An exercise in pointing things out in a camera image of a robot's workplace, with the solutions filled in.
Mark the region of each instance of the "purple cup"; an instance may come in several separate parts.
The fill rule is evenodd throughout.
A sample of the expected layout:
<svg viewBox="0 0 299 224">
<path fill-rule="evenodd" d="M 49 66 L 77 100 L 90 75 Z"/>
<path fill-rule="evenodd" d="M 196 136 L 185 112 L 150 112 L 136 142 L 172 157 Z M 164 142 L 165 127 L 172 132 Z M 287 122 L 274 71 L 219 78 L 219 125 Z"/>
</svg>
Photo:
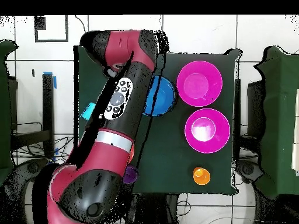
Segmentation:
<svg viewBox="0 0 299 224">
<path fill-rule="evenodd" d="M 128 165 L 126 171 L 124 172 L 123 183 L 132 184 L 136 181 L 138 177 L 136 168 L 132 165 Z"/>
<path fill-rule="evenodd" d="M 176 87 L 180 98 L 193 107 L 214 102 L 222 89 L 219 70 L 207 61 L 193 61 L 179 72 Z"/>
<path fill-rule="evenodd" d="M 219 111 L 204 108 L 195 111 L 186 121 L 188 144 L 200 153 L 214 153 L 222 149 L 230 138 L 230 125 Z"/>
</svg>

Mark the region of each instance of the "dark green tablecloth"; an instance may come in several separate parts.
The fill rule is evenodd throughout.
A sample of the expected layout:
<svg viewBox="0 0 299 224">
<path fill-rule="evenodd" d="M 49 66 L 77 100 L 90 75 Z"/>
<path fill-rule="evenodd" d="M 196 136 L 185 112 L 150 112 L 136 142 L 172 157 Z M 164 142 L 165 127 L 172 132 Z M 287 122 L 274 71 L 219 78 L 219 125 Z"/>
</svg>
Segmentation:
<svg viewBox="0 0 299 224">
<path fill-rule="evenodd" d="M 96 102 L 107 78 L 85 50 L 79 47 L 79 113 L 90 102 Z M 226 55 L 210 54 L 167 54 L 163 76 L 176 84 L 179 71 L 195 60 L 204 60 L 214 64 L 223 79 L 223 88 L 219 98 L 208 108 L 222 112 L 232 129 L 232 111 L 234 103 L 234 68 L 239 50 L 231 50 Z M 158 59 L 159 75 L 163 60 Z M 184 127 L 187 118 L 199 108 L 190 107 L 178 98 L 172 111 L 162 117 L 154 118 L 148 140 L 142 153 L 138 168 L 139 178 L 134 186 L 134 193 L 236 193 L 231 186 L 232 135 L 228 143 L 218 152 L 202 154 L 193 150 L 187 143 Z M 135 155 L 132 164 L 136 165 L 141 145 L 150 118 L 143 116 L 135 139 Z M 82 136 L 86 121 L 79 120 L 79 137 Z M 211 174 L 211 181 L 199 186 L 193 181 L 193 169 L 197 166 L 206 168 Z"/>
<path fill-rule="evenodd" d="M 14 51 L 12 41 L 0 41 L 0 186 L 12 171 L 11 160 L 11 107 L 8 87 L 8 73 L 5 65 L 6 56 Z"/>
<path fill-rule="evenodd" d="M 299 194 L 299 177 L 291 168 L 299 56 L 270 47 L 258 68 L 266 85 L 266 130 L 261 141 L 261 167 L 265 174 L 255 184 L 272 199 L 279 194 Z"/>
</svg>

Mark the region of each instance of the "black border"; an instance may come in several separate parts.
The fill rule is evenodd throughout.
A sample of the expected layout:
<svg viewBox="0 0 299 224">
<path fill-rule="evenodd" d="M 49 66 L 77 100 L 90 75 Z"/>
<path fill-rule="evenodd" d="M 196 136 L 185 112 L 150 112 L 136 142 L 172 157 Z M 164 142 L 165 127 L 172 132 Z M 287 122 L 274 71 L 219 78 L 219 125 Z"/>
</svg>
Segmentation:
<svg viewBox="0 0 299 224">
<path fill-rule="evenodd" d="M 68 42 L 68 16 L 65 15 L 65 39 L 64 40 L 39 40 L 39 33 L 36 25 L 34 23 L 34 36 L 35 42 Z"/>
</svg>

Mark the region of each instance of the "orange cup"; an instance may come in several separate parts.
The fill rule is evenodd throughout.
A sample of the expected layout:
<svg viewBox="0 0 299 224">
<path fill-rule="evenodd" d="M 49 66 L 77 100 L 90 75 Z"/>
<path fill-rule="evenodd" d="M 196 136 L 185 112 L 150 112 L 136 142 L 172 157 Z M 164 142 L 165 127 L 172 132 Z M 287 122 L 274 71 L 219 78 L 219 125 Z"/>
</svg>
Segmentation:
<svg viewBox="0 0 299 224">
<path fill-rule="evenodd" d="M 135 151 L 135 149 L 134 149 L 134 144 L 132 144 L 132 147 L 131 147 L 131 150 L 130 150 L 130 156 L 129 156 L 129 158 L 128 158 L 128 164 L 129 164 L 129 163 L 132 161 L 132 159 L 133 159 L 134 151 Z"/>
<path fill-rule="evenodd" d="M 196 167 L 193 170 L 193 180 L 196 184 L 204 186 L 211 180 L 211 175 L 208 170 L 203 169 L 202 167 Z"/>
</svg>

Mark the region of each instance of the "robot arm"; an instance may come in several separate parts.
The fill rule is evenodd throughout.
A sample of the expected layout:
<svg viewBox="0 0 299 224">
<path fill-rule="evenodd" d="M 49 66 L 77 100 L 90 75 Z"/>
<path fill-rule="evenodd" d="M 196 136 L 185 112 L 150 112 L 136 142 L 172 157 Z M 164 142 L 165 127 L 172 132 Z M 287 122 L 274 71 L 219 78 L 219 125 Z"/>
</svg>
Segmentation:
<svg viewBox="0 0 299 224">
<path fill-rule="evenodd" d="M 94 61 L 119 74 L 108 80 L 77 150 L 53 173 L 47 193 L 49 224 L 93 224 L 109 213 L 155 69 L 157 42 L 148 30 L 87 32 L 80 45 Z M 110 101 L 105 102 L 107 95 Z"/>
</svg>

